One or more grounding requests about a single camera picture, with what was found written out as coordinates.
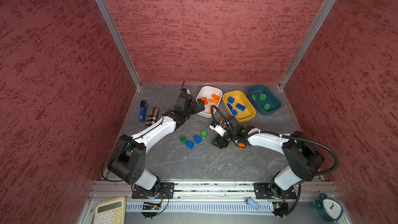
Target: teal alarm clock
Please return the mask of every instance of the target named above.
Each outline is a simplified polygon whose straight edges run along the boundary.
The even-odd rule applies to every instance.
[[[319,194],[318,199],[314,201],[315,207],[324,221],[336,221],[343,214],[343,207],[337,201],[327,197],[324,193]]]

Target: calculator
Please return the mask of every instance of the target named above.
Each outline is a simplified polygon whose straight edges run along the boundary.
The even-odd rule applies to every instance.
[[[113,198],[97,205],[94,224],[124,224],[125,215],[126,198]]]

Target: yellow plastic tray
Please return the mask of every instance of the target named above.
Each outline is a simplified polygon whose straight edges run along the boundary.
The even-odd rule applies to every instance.
[[[238,112],[238,115],[236,115],[235,117],[239,123],[249,121],[256,115],[256,110],[254,109],[254,107],[246,98],[245,94],[239,90],[227,92],[222,96],[222,102],[224,103],[224,106],[230,115],[232,115],[231,110],[229,110],[228,106],[226,105],[228,104],[229,97],[235,99],[231,106]],[[245,111],[242,112],[241,110],[236,108],[236,104],[238,103],[246,107]]]

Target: textured wallpaper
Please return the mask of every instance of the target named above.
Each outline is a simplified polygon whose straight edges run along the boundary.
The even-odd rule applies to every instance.
[[[105,1],[144,83],[279,83],[324,0]]]
[[[398,0],[337,0],[285,88],[340,157],[330,177],[354,223],[398,220],[397,19]]]
[[[74,224],[134,83],[94,0],[0,12],[0,223]]]

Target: teal bin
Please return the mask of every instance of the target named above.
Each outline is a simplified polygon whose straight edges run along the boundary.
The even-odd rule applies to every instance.
[[[266,94],[267,98],[265,100],[260,100],[260,94]],[[250,87],[247,92],[247,98],[253,107],[261,114],[261,115],[269,115],[274,113],[281,107],[281,102],[275,97],[273,93],[264,85],[258,84],[256,86]],[[263,110],[266,104],[270,104],[268,111]]]

